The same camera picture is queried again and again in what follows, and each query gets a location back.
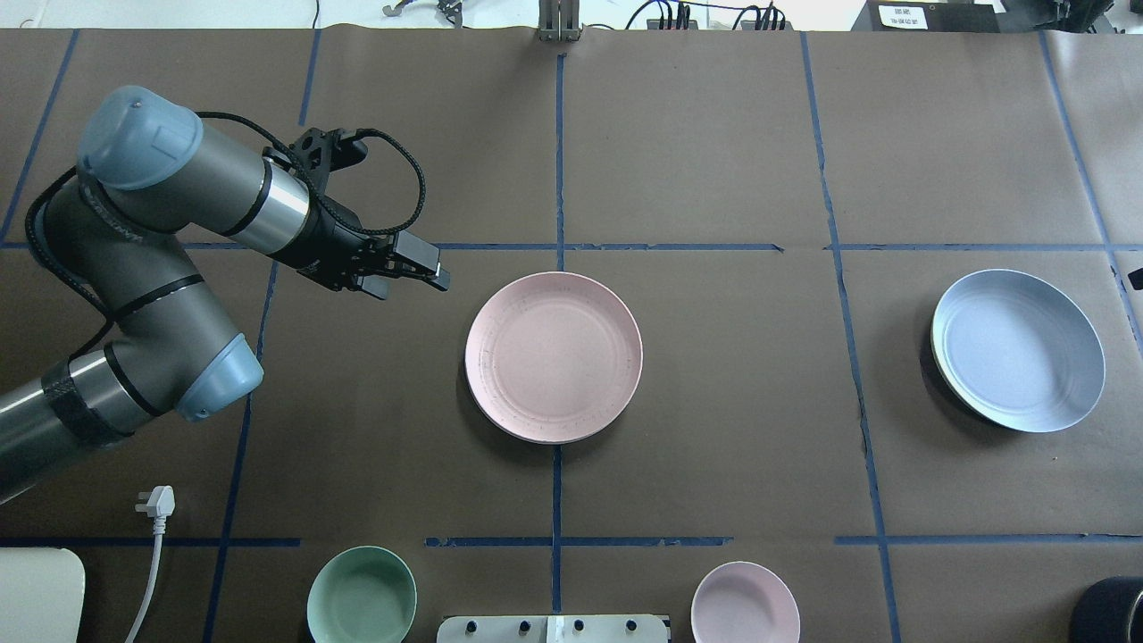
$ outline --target power plug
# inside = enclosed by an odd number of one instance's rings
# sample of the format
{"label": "power plug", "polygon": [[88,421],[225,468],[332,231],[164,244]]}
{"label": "power plug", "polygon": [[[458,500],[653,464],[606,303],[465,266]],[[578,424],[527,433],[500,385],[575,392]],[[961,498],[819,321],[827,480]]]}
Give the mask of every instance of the power plug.
{"label": "power plug", "polygon": [[139,500],[146,503],[136,505],[135,511],[146,514],[149,519],[154,519],[154,533],[158,536],[167,531],[167,516],[175,513],[175,490],[170,485],[162,485],[151,491],[139,492]]}

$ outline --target plate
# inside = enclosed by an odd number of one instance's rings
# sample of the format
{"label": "plate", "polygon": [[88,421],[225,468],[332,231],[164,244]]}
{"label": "plate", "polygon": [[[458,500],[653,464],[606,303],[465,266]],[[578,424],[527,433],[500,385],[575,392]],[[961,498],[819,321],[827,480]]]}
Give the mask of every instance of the plate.
{"label": "plate", "polygon": [[953,283],[933,313],[932,343],[953,393],[1010,429],[1066,429],[1103,393],[1103,347],[1087,315],[1024,272],[982,270]]}
{"label": "plate", "polygon": [[485,303],[464,364],[472,396],[496,426],[566,444],[600,432],[631,402],[642,339],[631,311],[599,281],[539,272]]}
{"label": "plate", "polygon": [[801,617],[790,588],[746,561],[714,568],[690,603],[695,643],[798,643]]}

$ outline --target metal bracket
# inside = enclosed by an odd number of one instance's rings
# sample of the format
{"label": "metal bracket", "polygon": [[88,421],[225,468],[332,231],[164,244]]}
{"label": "metal bracket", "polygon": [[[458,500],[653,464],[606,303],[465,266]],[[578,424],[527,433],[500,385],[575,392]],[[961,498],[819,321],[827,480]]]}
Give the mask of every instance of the metal bracket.
{"label": "metal bracket", "polygon": [[445,19],[453,23],[454,29],[464,29],[464,13],[461,0],[437,0],[437,9],[445,14]]}
{"label": "metal bracket", "polygon": [[539,0],[538,30],[545,42],[580,40],[580,0]]}
{"label": "metal bracket", "polygon": [[451,617],[437,643],[671,643],[670,624],[652,614]]}

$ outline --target white label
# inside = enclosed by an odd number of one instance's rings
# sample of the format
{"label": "white label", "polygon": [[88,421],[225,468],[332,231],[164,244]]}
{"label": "white label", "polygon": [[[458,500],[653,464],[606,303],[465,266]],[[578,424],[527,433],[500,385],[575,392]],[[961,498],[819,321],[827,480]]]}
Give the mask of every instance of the white label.
{"label": "white label", "polygon": [[887,7],[879,5],[881,24],[894,29],[928,29],[925,22],[925,9],[920,7]]}

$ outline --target blue tape line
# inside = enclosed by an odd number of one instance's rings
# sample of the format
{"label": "blue tape line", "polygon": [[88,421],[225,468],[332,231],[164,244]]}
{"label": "blue tape line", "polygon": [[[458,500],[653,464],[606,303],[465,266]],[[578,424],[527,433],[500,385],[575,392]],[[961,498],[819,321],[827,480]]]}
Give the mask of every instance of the blue tape line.
{"label": "blue tape line", "polygon": [[[565,268],[563,238],[563,64],[567,54],[555,56],[555,268]],[[563,611],[561,595],[563,549],[560,542],[563,509],[563,450],[552,449],[552,613]]]}
{"label": "blue tape line", "polygon": [[1100,228],[1100,238],[1103,239],[1103,247],[1108,252],[1108,262],[1111,264],[1111,270],[1116,275],[1119,298],[1124,303],[1124,310],[1127,312],[1127,321],[1132,328],[1132,336],[1135,338],[1135,349],[1143,357],[1143,335],[1140,333],[1138,319],[1136,319],[1135,308],[1132,307],[1132,302],[1127,297],[1127,287],[1124,284],[1122,279],[1124,271],[1119,266],[1119,260],[1116,258],[1116,252],[1112,249],[1111,236],[1108,234],[1108,225],[1103,220],[1103,211],[1100,209],[1100,202],[1095,198],[1095,190],[1092,187],[1092,178],[1087,172],[1087,163],[1084,162],[1084,155],[1079,151],[1076,134],[1072,131],[1071,118],[1068,115],[1068,106],[1064,105],[1063,95],[1060,93],[1060,83],[1056,80],[1056,67],[1052,63],[1052,53],[1048,50],[1048,39],[1042,31],[1037,33],[1040,38],[1040,53],[1044,54],[1044,65],[1048,71],[1048,83],[1052,86],[1052,96],[1056,99],[1056,108],[1060,111],[1060,120],[1063,121],[1064,132],[1068,135],[1068,144],[1071,146],[1072,155],[1076,158],[1076,168],[1079,170],[1079,177],[1084,184],[1084,193],[1087,194],[1087,202],[1092,207],[1092,215],[1095,216],[1095,225]]}
{"label": "blue tape line", "polygon": [[889,612],[889,630],[894,643],[901,643],[901,625],[897,619],[897,600],[893,589],[893,571],[889,566],[889,547],[885,539],[885,517],[881,513],[881,493],[877,482],[877,464],[873,460],[873,439],[869,431],[869,415],[865,410],[865,389],[862,386],[861,368],[857,363],[857,343],[854,339],[853,316],[849,312],[849,294],[846,290],[845,266],[841,263],[841,241],[838,234],[838,222],[833,211],[833,196],[825,179],[825,144],[822,138],[822,121],[817,111],[817,94],[814,89],[814,71],[809,58],[809,40],[806,32],[801,38],[801,58],[806,69],[806,93],[809,96],[809,114],[814,123],[814,143],[817,148],[817,169],[822,180],[822,199],[825,202],[830,226],[830,248],[833,254],[833,267],[837,272],[838,296],[841,299],[841,318],[846,330],[846,348],[849,352],[849,371],[857,393],[857,407],[861,411],[861,432],[865,442],[865,474],[869,479],[869,496],[873,506],[873,524],[879,539],[878,550],[881,558],[881,582],[885,588],[885,603]]}
{"label": "blue tape line", "polygon": [[[262,321],[258,325],[258,343],[254,349],[255,357],[262,362],[266,338],[266,319],[270,316],[270,304],[274,298],[274,283],[278,280],[278,262],[270,266],[270,278],[266,279],[266,298],[262,304]],[[222,595],[223,574],[226,570],[226,552],[230,548],[230,533],[234,524],[234,508],[238,506],[238,490],[242,482],[242,463],[246,459],[246,443],[250,433],[250,417],[254,412],[254,394],[246,396],[246,409],[242,411],[242,428],[238,434],[238,449],[234,455],[234,469],[230,476],[230,493],[226,497],[226,514],[223,519],[222,538],[218,541],[218,558],[215,561],[215,577],[210,586],[210,603],[207,608],[206,625],[202,628],[202,641],[214,637],[215,617],[218,612],[218,598]]]}
{"label": "blue tape line", "polygon": [[889,251],[1103,251],[1098,243],[841,243],[842,250]]}
{"label": "blue tape line", "polygon": [[[217,538],[163,538],[163,547],[218,547]],[[0,538],[0,547],[151,547],[154,538],[26,537]],[[301,538],[242,538],[231,547],[301,547]]]}
{"label": "blue tape line", "polygon": [[433,243],[442,250],[554,250],[555,243]]}
{"label": "blue tape line", "polygon": [[[1143,545],[1143,536],[1114,533],[994,533],[994,535],[945,535],[945,536],[889,536],[892,546],[908,545],[1021,545],[1021,544],[1074,544],[1113,542],[1119,545]],[[842,536],[833,539],[844,547],[874,546],[880,539],[873,536]]]}
{"label": "blue tape line", "polygon": [[555,268],[563,270],[563,61],[555,56]]}
{"label": "blue tape line", "polygon": [[583,538],[562,539],[565,547],[724,547],[734,542],[729,536],[668,536],[663,538]]}
{"label": "blue tape line", "polygon": [[563,580],[562,571],[562,531],[563,531],[563,450],[555,445],[552,449],[552,613],[558,614],[563,609],[560,588]]}
{"label": "blue tape line", "polygon": [[[211,248],[224,249],[234,247],[242,248],[240,243],[200,243]],[[465,242],[434,242],[434,246],[442,250],[554,250],[558,243],[465,243]],[[27,243],[18,243],[26,248]],[[565,250],[572,251],[597,251],[597,250],[727,250],[727,251],[778,251],[784,252],[785,248],[776,243],[563,243]],[[1100,243],[841,243],[845,251],[853,250],[886,250],[886,251],[1102,251],[1105,246]],[[1112,243],[1114,251],[1143,251],[1143,243]]]}
{"label": "blue tape line", "polygon": [[40,138],[43,137],[43,130],[48,126],[48,115],[51,113],[51,107],[56,103],[56,96],[59,95],[59,86],[63,85],[64,74],[67,73],[67,65],[71,63],[72,51],[75,50],[75,41],[79,40],[79,30],[73,29],[71,39],[67,41],[67,49],[64,50],[64,59],[59,62],[59,70],[56,72],[56,80],[51,83],[51,91],[48,94],[48,102],[43,105],[43,113],[40,114],[40,123],[35,126],[35,134],[32,135],[32,144],[27,147],[27,155],[24,156],[24,167],[19,170],[19,177],[16,178],[16,187],[11,191],[11,200],[8,202],[8,211],[3,215],[3,223],[0,223],[0,241],[8,236],[8,228],[11,226],[11,219],[16,216],[16,207],[19,206],[19,196],[24,192],[24,182],[27,180],[27,174],[32,169],[32,161],[35,160],[35,152],[40,147]]}
{"label": "blue tape line", "polygon": [[302,93],[302,108],[297,113],[298,127],[305,126],[310,113],[310,90],[313,89],[313,73],[318,67],[318,46],[321,45],[321,30],[313,32],[313,45],[310,47],[310,67],[305,72],[305,90]]}
{"label": "blue tape line", "polygon": [[546,536],[505,537],[505,538],[426,538],[425,547],[551,547],[552,539]]}
{"label": "blue tape line", "polygon": [[[425,547],[551,547],[553,538],[491,537],[491,538],[426,538]],[[722,547],[734,542],[729,536],[653,536],[653,537],[574,537],[560,536],[561,547]]]}
{"label": "blue tape line", "polygon": [[775,243],[567,243],[569,250],[764,250],[785,251]]}

